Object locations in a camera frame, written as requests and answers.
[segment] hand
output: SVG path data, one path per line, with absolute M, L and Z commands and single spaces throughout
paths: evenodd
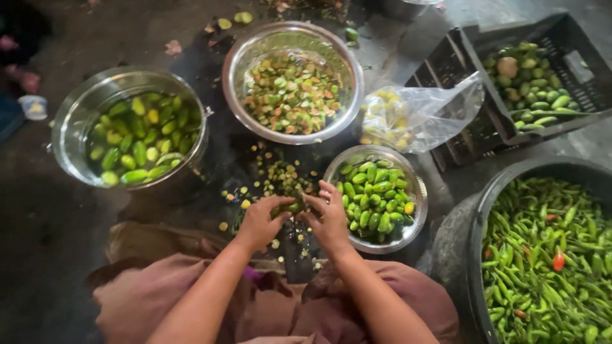
M 284 212 L 272 220 L 270 212 L 281 204 L 292 204 L 295 201 L 295 198 L 291 197 L 271 196 L 264 197 L 248 207 L 234 242 L 247 249 L 251 255 L 258 250 L 265 250 L 283 222 L 291 217 L 290 212 Z
M 353 247 L 348 240 L 346 213 L 342 206 L 340 191 L 324 181 L 319 181 L 319 186 L 321 187 L 319 191 L 321 198 L 309 195 L 304 195 L 304 198 L 321 216 L 317 218 L 312 212 L 301 212 L 298 217 L 310 224 L 317 242 L 325 250 L 327 256 L 333 259 L 346 250 L 352 250 Z

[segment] metal container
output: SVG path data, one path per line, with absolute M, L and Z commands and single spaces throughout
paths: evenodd
M 291 135 L 268 129 L 243 106 L 248 91 L 245 78 L 254 64 L 271 52 L 295 49 L 313 54 L 319 62 L 327 63 L 340 74 L 346 91 L 339 99 L 346 111 L 330 126 L 308 135 Z M 301 21 L 267 24 L 241 38 L 225 58 L 222 75 L 225 99 L 238 120 L 257 135 L 285 144 L 317 143 L 340 133 L 355 119 L 364 98 L 364 73 L 346 44 L 333 33 Z
M 199 109 L 202 128 L 198 139 L 185 159 L 169 173 L 151 182 L 138 185 L 118 185 L 128 191 L 144 190 L 155 185 L 170 184 L 198 168 L 207 145 L 206 117 L 193 89 L 176 75 L 147 67 L 119 67 L 105 70 L 80 84 L 59 107 L 51 136 L 53 153 L 60 166 L 81 182 L 109 188 L 89 167 L 86 138 L 98 118 L 114 102 L 149 91 L 176 94 L 193 102 Z
M 382 0 L 382 12 L 385 16 L 401 21 L 413 21 L 425 13 L 430 5 L 443 0 Z
M 350 165 L 358 165 L 366 161 L 378 161 L 383 160 L 389 163 L 394 168 L 401 168 L 406 175 L 405 179 L 408 182 L 406 187 L 406 193 L 409 195 L 415 195 L 416 204 L 416 216 L 414 216 L 414 223 L 410 226 L 404 225 L 402 227 L 401 239 L 396 239 L 388 244 L 372 244 L 364 241 L 354 235 L 349 235 L 351 244 L 356 249 L 374 254 L 385 254 L 395 252 L 406 245 L 410 244 L 414 238 L 417 237 L 418 233 L 425 224 L 427 218 L 427 190 L 425 189 L 425 183 L 418 177 L 408 160 L 401 156 L 398 152 L 393 149 L 389 149 L 375 144 L 364 144 L 361 146 L 355 146 L 349 148 L 344 152 L 340 153 L 334 161 L 327 167 L 323 180 L 336 184 L 340 178 L 340 167 L 345 163 Z

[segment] plastic bag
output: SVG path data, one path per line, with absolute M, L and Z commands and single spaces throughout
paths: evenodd
M 478 72 L 452 89 L 387 86 L 368 95 L 361 143 L 423 153 L 459 134 L 485 98 Z

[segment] pile of chili peppers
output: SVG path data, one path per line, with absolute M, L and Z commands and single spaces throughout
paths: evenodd
M 484 231 L 482 277 L 500 343 L 612 343 L 612 221 L 580 185 L 515 179 Z

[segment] finger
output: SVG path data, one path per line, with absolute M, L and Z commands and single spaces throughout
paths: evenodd
M 342 195 L 335 186 L 325 182 L 324 180 L 319 181 L 319 186 L 321 187 L 321 190 L 326 191 L 331 195 L 329 198 L 330 203 L 342 203 Z
M 324 200 L 330 201 L 332 199 L 332 194 L 325 190 L 321 190 L 319 191 L 319 197 L 321 197 Z
M 302 211 L 301 213 L 297 215 L 297 218 L 299 220 L 308 222 L 308 224 L 310 225 L 310 228 L 319 228 L 319 226 L 321 225 L 319 218 L 317 218 L 317 216 L 315 216 L 311 212 Z
M 310 204 L 311 206 L 315 207 L 315 209 L 320 212 L 321 214 L 325 213 L 325 209 L 327 207 L 327 203 L 325 203 L 324 200 L 318 198 L 318 197 L 313 197 L 310 195 L 306 195 L 304 194 L 304 199 L 306 200 L 306 202 L 308 204 Z
M 272 220 L 272 222 L 270 222 L 270 225 L 276 229 L 280 229 L 280 227 L 283 225 L 283 222 L 289 220 L 291 218 L 292 214 L 288 211 L 283 212 L 282 214 L 280 214 L 279 216 L 276 216 L 276 218 L 274 218 Z
M 296 199 L 293 197 L 270 196 L 260 199 L 259 202 L 272 209 L 281 204 L 293 204 L 296 202 Z

